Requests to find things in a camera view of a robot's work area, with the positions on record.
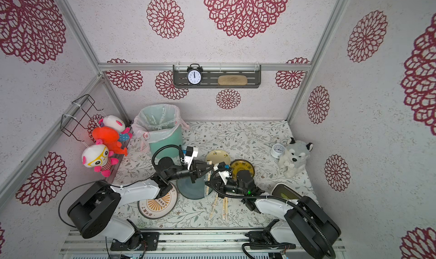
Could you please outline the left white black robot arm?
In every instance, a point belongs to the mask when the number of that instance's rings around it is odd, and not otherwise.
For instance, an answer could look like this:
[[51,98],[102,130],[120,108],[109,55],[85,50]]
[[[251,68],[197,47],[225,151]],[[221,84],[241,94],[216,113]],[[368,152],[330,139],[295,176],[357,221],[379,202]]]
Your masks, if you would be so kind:
[[158,199],[173,189],[171,180],[188,178],[193,183],[217,166],[194,160],[191,165],[176,165],[169,157],[159,160],[155,174],[124,187],[116,187],[106,181],[92,184],[68,209],[67,214],[84,239],[103,235],[136,249],[143,242],[141,231],[130,220],[114,215],[122,205],[137,201]]

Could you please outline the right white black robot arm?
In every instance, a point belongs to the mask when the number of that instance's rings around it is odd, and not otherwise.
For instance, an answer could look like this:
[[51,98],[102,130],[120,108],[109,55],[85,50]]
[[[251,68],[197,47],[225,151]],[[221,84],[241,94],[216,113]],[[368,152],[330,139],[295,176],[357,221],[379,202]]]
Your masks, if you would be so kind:
[[314,259],[334,259],[333,245],[341,235],[336,223],[310,197],[297,200],[273,196],[260,189],[250,171],[241,170],[233,179],[225,163],[205,164],[198,175],[210,173],[205,185],[212,188],[220,198],[240,199],[245,206],[260,214],[275,217],[261,232],[249,232],[248,243],[242,249],[291,249],[301,246]]

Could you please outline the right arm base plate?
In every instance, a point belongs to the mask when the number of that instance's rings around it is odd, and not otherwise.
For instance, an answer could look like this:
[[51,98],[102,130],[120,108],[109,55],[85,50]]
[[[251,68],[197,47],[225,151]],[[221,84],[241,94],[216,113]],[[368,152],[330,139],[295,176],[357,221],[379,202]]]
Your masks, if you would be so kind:
[[277,242],[272,235],[264,231],[249,231],[245,234],[248,238],[251,249],[295,249],[296,245],[292,243]]

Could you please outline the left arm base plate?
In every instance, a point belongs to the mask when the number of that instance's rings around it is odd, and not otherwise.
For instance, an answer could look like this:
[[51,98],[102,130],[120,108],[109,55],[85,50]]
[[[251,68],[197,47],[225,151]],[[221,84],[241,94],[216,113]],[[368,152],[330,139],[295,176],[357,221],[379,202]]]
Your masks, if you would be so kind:
[[110,251],[156,251],[159,238],[159,232],[141,232],[141,234],[134,234],[125,243],[113,240]]

